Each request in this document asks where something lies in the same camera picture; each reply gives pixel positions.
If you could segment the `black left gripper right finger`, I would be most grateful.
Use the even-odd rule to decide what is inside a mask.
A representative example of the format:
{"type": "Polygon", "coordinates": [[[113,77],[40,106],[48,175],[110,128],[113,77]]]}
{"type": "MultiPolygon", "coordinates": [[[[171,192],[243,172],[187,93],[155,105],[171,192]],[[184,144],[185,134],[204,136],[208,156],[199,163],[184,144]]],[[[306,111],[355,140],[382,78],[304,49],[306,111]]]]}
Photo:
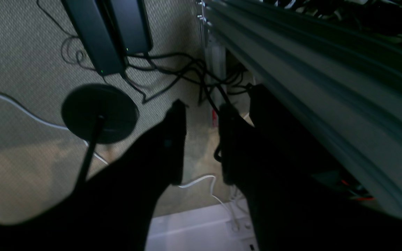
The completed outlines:
{"type": "Polygon", "coordinates": [[[219,112],[224,181],[246,197],[261,251],[402,251],[401,218],[303,173],[232,105],[219,112]]]}

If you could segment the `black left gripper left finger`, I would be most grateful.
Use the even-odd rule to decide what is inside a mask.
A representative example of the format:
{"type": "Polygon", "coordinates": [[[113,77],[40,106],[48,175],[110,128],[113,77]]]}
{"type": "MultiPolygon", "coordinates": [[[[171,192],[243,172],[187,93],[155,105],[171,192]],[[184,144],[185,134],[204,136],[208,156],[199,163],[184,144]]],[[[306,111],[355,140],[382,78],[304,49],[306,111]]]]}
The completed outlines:
{"type": "Polygon", "coordinates": [[[0,225],[0,251],[143,251],[155,206],[182,183],[186,105],[164,119],[116,161],[46,212],[0,225]]]}

